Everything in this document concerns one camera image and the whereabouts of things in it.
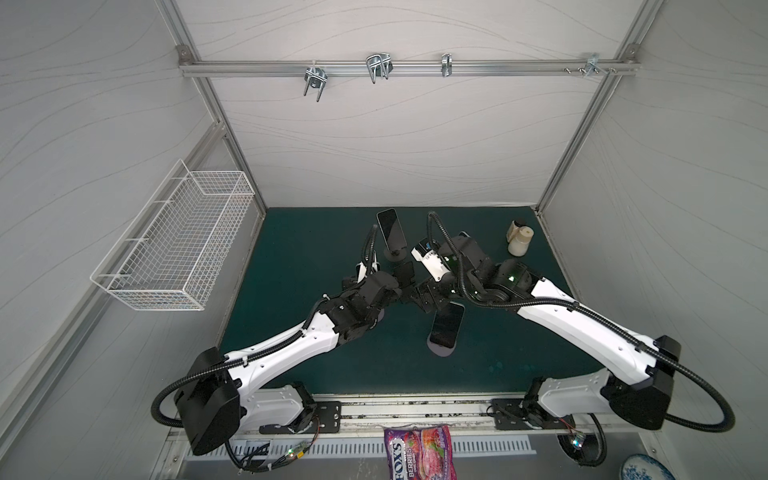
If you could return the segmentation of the black phone light blue edge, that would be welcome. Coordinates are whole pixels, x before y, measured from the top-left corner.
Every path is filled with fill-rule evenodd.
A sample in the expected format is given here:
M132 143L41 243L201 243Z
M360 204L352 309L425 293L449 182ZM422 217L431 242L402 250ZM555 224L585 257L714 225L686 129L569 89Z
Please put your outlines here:
M394 269L394 276L401 289L407 289L414 283L415 269L412 261L406 261Z

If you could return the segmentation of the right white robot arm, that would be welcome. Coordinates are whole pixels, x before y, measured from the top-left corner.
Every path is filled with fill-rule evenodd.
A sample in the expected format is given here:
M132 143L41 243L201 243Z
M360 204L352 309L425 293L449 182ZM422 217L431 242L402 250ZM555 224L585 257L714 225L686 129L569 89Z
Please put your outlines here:
M662 427L673 390L674 371L653 352L677 358L674 340L653 340L612 322L579 312L579 303L517 258L496 263L466 234L451 245L422 240L411 251L429 279L416 288L417 303L439 310L467 293L501 303L505 310L536 323L597 360L598 371L556 379L537 378L513 416L533 428L574 414L613 413L646 430Z

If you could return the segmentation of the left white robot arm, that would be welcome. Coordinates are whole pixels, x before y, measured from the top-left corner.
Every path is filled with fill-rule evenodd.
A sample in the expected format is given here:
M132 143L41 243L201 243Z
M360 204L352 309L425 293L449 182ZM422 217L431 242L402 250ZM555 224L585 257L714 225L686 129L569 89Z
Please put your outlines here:
M361 337L401 296L386 272L366 275L340 294L319 299L307 319L260 344L223 354L211 347L188 373L153 401L159 422L185 431L194 454L225 444L243 426L302 430L317 408L300 383L268 388L274 378Z

